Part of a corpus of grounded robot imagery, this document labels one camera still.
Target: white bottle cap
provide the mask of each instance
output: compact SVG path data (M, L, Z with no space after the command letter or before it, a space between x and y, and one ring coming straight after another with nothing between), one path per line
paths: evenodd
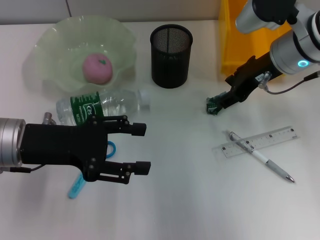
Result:
M139 90L137 93L141 110L150 110L150 95L146 90Z

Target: yellow container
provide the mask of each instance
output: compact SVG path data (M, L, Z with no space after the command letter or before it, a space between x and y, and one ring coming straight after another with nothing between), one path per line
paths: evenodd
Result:
M236 18L247 0L221 0L219 14L219 36L221 48L221 72L232 75L238 67L256 56L269 52L271 43L291 28L285 23L274 31L262 28L249 34L243 34L236 28Z

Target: pen tip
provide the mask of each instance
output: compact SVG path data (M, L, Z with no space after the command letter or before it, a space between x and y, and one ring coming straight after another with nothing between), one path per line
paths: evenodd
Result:
M290 182L295 183L295 180L290 175L287 175L285 178L288 179Z

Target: water bottle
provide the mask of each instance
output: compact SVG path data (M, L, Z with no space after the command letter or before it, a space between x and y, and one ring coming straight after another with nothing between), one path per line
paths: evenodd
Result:
M90 115L132 115L149 105L149 96L144 91L101 90L63 98L56 103L56 112L61 125L75 126L83 124Z

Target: pen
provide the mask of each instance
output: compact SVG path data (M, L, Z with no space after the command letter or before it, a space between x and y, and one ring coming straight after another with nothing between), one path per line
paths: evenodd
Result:
M241 140L241 137L239 137L233 131L229 132L228 135L229 135L229 138L231 139L231 141ZM270 168L272 171L274 171L276 174L278 174L283 179L286 179L291 183L295 182L295 180L285 170L283 170L281 167L279 167L273 161L271 161L270 159L268 159L267 157L262 155L260 152L255 150L255 148L252 145L250 145L244 141L238 141L235 144L237 144L239 147L241 147L242 149L246 150L248 153L255 156L257 159L259 159L261 162L263 162L268 168Z

